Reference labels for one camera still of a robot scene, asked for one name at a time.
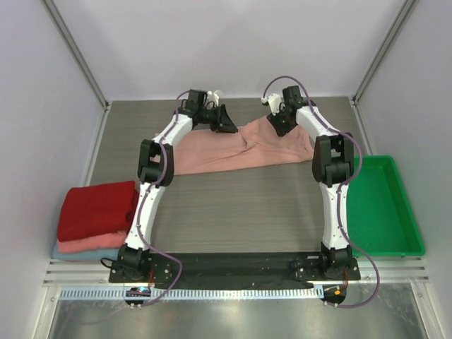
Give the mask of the pink t shirt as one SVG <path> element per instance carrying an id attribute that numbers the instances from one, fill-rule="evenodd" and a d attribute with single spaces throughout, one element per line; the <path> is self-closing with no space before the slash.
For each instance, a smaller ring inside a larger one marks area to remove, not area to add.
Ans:
<path id="1" fill-rule="evenodd" d="M 301 126 L 283 137 L 277 136 L 266 117 L 240 126 L 236 133 L 193 130 L 189 117 L 171 120 L 177 125 L 165 142 L 174 144 L 176 175 L 225 172 L 269 165 L 310 161 L 314 149 Z"/>

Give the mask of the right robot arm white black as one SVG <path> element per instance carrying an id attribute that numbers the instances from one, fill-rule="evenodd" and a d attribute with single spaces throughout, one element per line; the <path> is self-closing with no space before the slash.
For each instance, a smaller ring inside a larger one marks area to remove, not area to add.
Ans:
<path id="1" fill-rule="evenodd" d="M 323 199 L 323 237 L 315 258 L 301 257 L 291 263 L 295 277 L 300 281 L 344 280 L 354 266 L 347 231 L 347 191 L 355 174 L 353 137 L 327 122 L 296 85 L 283 89 L 282 95 L 265 93 L 261 102 L 270 110 L 267 119 L 277 136 L 301 126 L 314 140 L 311 169 Z"/>

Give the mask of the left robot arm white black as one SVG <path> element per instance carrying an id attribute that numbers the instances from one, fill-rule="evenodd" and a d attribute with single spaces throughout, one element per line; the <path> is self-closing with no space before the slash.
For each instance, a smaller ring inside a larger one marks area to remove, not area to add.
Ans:
<path id="1" fill-rule="evenodd" d="M 236 133 L 238 128 L 220 104 L 221 92 L 188 90 L 177 97 L 169 124 L 152 139 L 141 142 L 138 156 L 139 198 L 133 224 L 110 271 L 111 282 L 142 282 L 151 274 L 150 238 L 157 209 L 175 173 L 175 146 L 199 124 L 215 133 Z"/>

